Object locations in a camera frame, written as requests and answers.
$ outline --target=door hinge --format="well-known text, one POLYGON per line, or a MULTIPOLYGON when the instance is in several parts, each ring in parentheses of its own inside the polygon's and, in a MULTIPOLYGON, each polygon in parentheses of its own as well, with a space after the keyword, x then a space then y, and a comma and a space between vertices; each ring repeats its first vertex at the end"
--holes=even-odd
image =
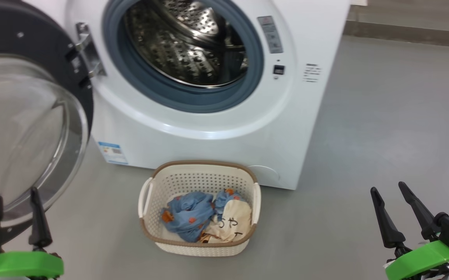
POLYGON ((77 30, 77 37, 79 38, 79 43, 75 45, 75 48, 84 59, 84 63, 88 69, 88 76, 93 78, 94 76, 107 75, 98 52, 96 51, 88 24, 76 23, 75 28, 77 30))

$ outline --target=laundry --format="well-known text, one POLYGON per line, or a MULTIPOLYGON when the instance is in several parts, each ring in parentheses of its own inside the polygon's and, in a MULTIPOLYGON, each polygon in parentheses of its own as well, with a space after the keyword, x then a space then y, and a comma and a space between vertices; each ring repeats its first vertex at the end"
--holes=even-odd
POLYGON ((221 221, 221 215, 223 215, 225 206, 230 200, 244 201, 244 199, 240 196, 240 194, 232 189, 222 190, 216 195, 216 200, 214 200, 214 207, 215 207, 214 211, 217 214, 218 221, 221 221))
POLYGON ((180 195, 161 214, 168 231, 177 233, 186 242, 196 242, 214 215, 212 195, 203 192, 180 195))
POLYGON ((214 215, 200 242, 223 243, 242 239, 251 229, 251 213, 251 206, 247 202, 229 200, 224 207, 222 218, 214 215))

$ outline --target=white plastic basket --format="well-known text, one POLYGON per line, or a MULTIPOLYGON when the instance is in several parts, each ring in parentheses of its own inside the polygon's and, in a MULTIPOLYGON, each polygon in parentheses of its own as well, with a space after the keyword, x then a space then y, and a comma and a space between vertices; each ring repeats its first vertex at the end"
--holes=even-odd
POLYGON ((261 209, 261 189, 246 167, 214 161, 173 161, 161 165, 141 188, 138 214, 144 234, 162 250, 187 256, 226 257, 242 252, 255 231, 261 209), (217 194, 231 188, 252 208, 251 230, 228 243, 188 243, 165 234, 161 209, 178 195, 192 191, 217 194))

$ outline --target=green plastic bracket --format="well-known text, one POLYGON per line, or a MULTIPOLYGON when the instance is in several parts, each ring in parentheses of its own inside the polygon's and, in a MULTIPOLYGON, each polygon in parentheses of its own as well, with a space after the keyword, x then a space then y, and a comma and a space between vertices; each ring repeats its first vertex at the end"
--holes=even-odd
POLYGON ((426 243, 398 257, 385 269, 389 280, 401 280, 449 262, 449 247, 441 241, 426 243))
POLYGON ((0 254, 0 277, 56 278, 63 274, 62 259, 46 252, 14 251, 0 254))

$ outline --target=open round door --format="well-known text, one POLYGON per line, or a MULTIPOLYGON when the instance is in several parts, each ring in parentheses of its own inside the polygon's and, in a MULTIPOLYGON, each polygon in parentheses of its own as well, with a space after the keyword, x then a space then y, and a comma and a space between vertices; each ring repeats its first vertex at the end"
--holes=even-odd
POLYGON ((31 225, 29 189, 48 209, 80 166, 93 118, 88 71, 52 19, 0 0, 2 243, 31 225))

